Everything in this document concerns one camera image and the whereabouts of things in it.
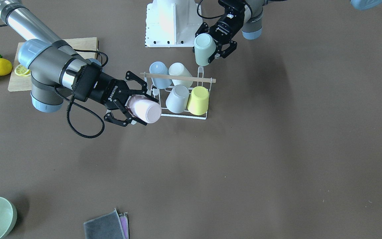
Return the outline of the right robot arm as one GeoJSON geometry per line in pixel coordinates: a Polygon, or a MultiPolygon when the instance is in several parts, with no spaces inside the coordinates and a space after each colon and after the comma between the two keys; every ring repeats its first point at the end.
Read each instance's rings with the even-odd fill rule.
{"type": "Polygon", "coordinates": [[[161,117],[161,106],[147,93],[146,81],[130,71],[123,80],[104,73],[103,66],[95,59],[79,55],[23,6],[21,0],[0,0],[0,20],[26,40],[18,52],[18,60],[31,70],[34,107],[51,113],[67,101],[68,125],[77,135],[96,138],[104,131],[106,121],[126,127],[134,121],[143,125],[155,123],[161,117]],[[96,135],[78,132],[70,121],[72,105],[88,99],[107,109],[105,116],[98,118],[102,128],[96,135]]]}

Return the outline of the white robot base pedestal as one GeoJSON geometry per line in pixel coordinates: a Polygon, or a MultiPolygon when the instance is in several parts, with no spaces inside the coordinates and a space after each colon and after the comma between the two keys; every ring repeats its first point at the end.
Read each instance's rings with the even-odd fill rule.
{"type": "Polygon", "coordinates": [[[194,47],[200,12],[194,0],[153,0],[147,5],[145,47],[194,47]]]}

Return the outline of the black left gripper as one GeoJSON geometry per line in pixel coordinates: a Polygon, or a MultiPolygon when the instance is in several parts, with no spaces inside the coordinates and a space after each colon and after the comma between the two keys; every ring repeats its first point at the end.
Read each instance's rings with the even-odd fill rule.
{"type": "Polygon", "coordinates": [[[195,33],[195,38],[201,34],[209,34],[215,41],[215,51],[209,57],[209,63],[215,58],[226,58],[237,48],[237,42],[232,38],[241,30],[246,12],[244,0],[219,0],[218,4],[224,8],[224,14],[217,22],[209,27],[208,23],[202,23],[195,33]]]}

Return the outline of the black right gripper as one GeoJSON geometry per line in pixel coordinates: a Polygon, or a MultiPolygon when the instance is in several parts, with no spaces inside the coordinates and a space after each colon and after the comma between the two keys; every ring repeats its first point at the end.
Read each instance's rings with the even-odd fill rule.
{"type": "Polygon", "coordinates": [[[149,85],[145,80],[141,79],[131,71],[126,72],[125,80],[115,79],[108,74],[100,74],[94,88],[94,101],[104,105],[108,110],[119,109],[126,117],[125,120],[119,120],[109,112],[105,114],[104,121],[122,127],[126,127],[128,124],[131,124],[132,121],[147,125],[145,121],[132,116],[126,109],[125,104],[131,94],[143,96],[145,99],[158,103],[159,100],[151,96],[148,87],[149,85]]]}

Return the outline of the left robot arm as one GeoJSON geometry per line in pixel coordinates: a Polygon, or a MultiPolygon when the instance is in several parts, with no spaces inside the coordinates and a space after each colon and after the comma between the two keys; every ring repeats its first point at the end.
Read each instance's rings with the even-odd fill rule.
{"type": "Polygon", "coordinates": [[[237,48],[233,37],[242,32],[245,39],[254,40],[261,36],[263,7],[269,0],[219,0],[218,4],[224,8],[224,13],[216,17],[203,19],[217,19],[216,23],[208,26],[203,22],[195,33],[193,51],[196,63],[207,66],[216,58],[226,58],[237,48]]]}

